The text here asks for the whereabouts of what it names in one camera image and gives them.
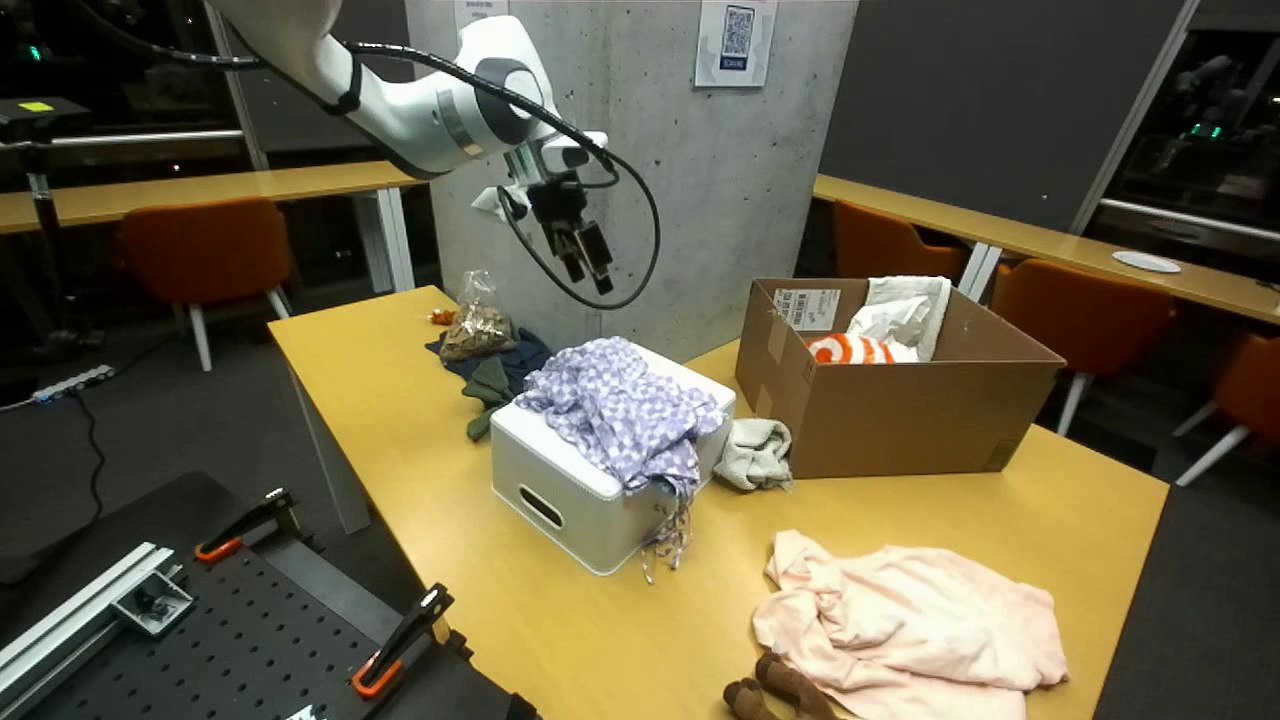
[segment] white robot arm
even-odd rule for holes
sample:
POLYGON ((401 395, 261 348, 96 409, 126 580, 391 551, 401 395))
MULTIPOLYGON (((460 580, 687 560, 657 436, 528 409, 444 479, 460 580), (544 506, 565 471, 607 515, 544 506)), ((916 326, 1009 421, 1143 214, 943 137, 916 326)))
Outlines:
POLYGON ((470 24, 457 63, 523 95, 534 106, 518 106, 449 72, 395 84, 379 79, 334 34, 339 4, 343 0, 214 0, 265 63, 357 122, 410 175, 434 178, 506 146, 508 185, 479 192, 475 208, 514 224, 534 211, 568 277, 593 277, 598 290, 614 290, 614 256, 601 226, 584 221, 587 199, 578 178, 587 158, 607 162, 601 150, 603 133, 565 137, 547 122, 556 120, 552 79, 523 24, 518 14, 470 24))

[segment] blue patterned cloth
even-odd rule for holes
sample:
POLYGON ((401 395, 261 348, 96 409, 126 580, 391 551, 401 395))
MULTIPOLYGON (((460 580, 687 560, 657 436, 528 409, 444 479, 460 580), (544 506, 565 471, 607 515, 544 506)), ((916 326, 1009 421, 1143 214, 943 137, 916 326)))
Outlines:
POLYGON ((695 441, 726 423, 711 393, 653 372, 635 342, 607 334, 556 350, 523 381, 521 409, 617 476, 629 491, 699 485, 695 441))

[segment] orange chair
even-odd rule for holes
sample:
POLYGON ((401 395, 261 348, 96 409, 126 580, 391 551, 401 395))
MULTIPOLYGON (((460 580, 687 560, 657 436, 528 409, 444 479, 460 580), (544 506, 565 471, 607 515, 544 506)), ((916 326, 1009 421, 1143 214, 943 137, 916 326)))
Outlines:
POLYGON ((832 243, 841 277, 951 277, 960 279, 969 253, 923 243, 904 221, 853 203, 832 203, 832 243))
POLYGON ((292 253, 271 199, 136 208, 121 221, 118 243, 154 296, 188 312, 203 372, 214 372, 203 306, 269 296, 276 316, 288 316, 292 253))
POLYGON ((1223 372, 1213 383, 1213 398, 1192 413, 1171 436, 1187 436, 1213 413, 1223 413, 1238 429, 1221 436, 1177 486, 1196 485, 1215 460, 1223 460, 1248 436, 1280 444, 1280 334, 1244 334, 1223 372))
POLYGON ((1070 360, 1059 436, 1074 431, 1089 383, 1135 364, 1177 316, 1177 299, 1161 286, 1051 261, 1001 263, 994 306, 1070 360))

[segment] wooden table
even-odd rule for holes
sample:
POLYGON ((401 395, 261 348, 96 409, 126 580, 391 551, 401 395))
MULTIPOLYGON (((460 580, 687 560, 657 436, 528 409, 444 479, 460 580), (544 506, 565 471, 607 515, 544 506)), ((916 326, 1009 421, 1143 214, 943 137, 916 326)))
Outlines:
MULTIPOLYGON (((85 185, 51 188, 57 214, 63 226, 118 224, 133 208, 165 203, 217 203, 235 194, 265 194, 276 203, 316 199, 316 194, 357 194, 362 235, 370 256, 373 286, 415 286, 401 188, 415 185, 391 162, 316 162, 316 167, 276 167, 276 172, 223 172, 223 175, 174 175, 174 178, 133 178, 133 185, 85 185)), ((35 208, 29 192, 0 194, 0 235, 35 233, 35 208)))
POLYGON ((1035 224, 923 199, 923 194, 904 194, 904 192, 890 192, 890 188, 871 188, 841 175, 816 175, 813 194, 848 199, 882 214, 899 214, 909 224, 973 239, 977 247, 960 277, 960 290, 973 299, 982 299, 1001 253, 1016 253, 1016 256, 1047 256, 1047 261, 1082 263, 1105 277, 1156 282, 1169 296, 1181 296, 1187 302, 1221 306, 1221 312, 1280 326, 1280 286, 1258 282, 1248 277, 1234 277, 1234 271, 1215 271, 1185 261, 1177 277, 1139 271, 1113 256, 1119 243, 1035 226, 1035 224))
MULTIPOLYGON (((490 446, 466 441, 475 398, 440 366, 435 286, 276 318, 299 389, 357 468, 370 501, 424 580, 457 593, 449 621, 475 667, 552 720, 726 716, 720 686, 752 670, 752 611, 781 529, 830 551, 882 542, 955 546, 1056 594, 1074 682, 1029 699, 1035 720, 1094 716, 1135 593, 1166 485, 1032 429, 1004 471, 801 479, 737 495, 707 485, 681 570, 639 565, 587 575, 521 521, 490 479, 490 446)), ((695 360, 727 381, 737 348, 695 360)))

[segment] pink garment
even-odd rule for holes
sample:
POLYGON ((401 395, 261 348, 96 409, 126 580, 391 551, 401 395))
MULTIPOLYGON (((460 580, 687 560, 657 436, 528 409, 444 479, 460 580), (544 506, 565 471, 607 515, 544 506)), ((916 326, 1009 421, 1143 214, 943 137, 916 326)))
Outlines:
POLYGON ((755 640, 866 720, 1021 720, 1070 677, 1051 594, 948 546, 837 560, 781 530, 767 575, 755 640))

